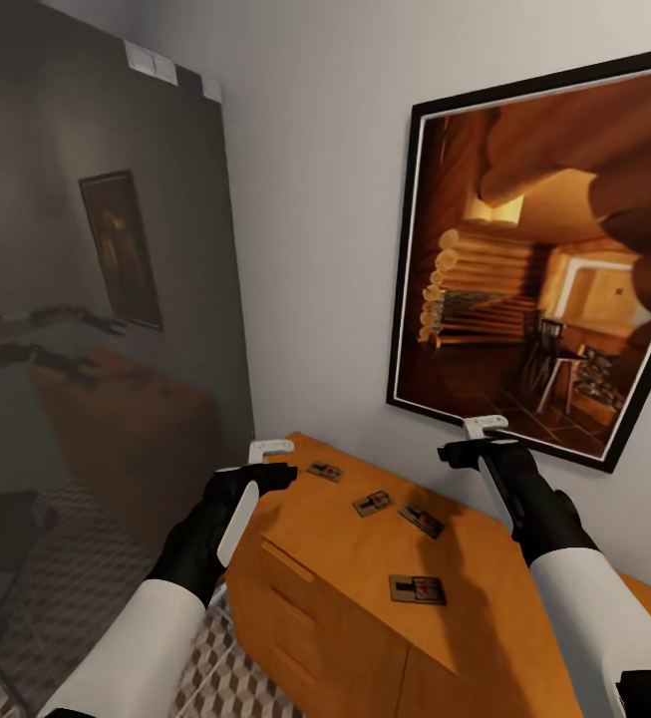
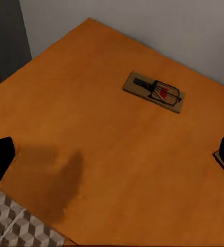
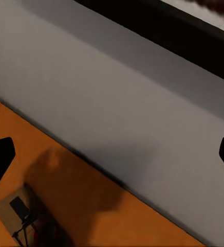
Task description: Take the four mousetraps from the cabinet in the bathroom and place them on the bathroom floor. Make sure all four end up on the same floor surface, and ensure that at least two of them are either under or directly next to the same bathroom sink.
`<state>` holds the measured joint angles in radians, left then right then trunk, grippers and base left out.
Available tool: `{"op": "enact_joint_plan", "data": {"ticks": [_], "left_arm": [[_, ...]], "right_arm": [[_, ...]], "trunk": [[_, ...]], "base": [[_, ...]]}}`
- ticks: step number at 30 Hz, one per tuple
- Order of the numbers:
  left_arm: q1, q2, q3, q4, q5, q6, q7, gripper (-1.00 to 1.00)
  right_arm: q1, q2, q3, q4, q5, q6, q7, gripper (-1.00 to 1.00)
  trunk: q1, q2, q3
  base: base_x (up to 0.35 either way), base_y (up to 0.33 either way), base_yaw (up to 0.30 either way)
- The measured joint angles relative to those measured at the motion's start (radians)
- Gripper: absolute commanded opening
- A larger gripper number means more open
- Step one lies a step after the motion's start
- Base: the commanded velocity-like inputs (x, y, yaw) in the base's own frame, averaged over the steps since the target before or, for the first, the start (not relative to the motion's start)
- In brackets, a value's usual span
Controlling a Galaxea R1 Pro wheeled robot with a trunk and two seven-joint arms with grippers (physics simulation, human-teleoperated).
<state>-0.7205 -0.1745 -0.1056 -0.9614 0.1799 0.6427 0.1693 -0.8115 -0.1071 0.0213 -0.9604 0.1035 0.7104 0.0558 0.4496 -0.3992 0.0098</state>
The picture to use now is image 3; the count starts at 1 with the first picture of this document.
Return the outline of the mousetrap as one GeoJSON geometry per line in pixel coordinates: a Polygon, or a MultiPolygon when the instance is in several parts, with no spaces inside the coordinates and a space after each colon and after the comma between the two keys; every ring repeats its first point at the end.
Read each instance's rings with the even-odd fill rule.
{"type": "Polygon", "coordinates": [[[0,201],[0,220],[18,247],[73,247],[27,182],[0,201]]]}

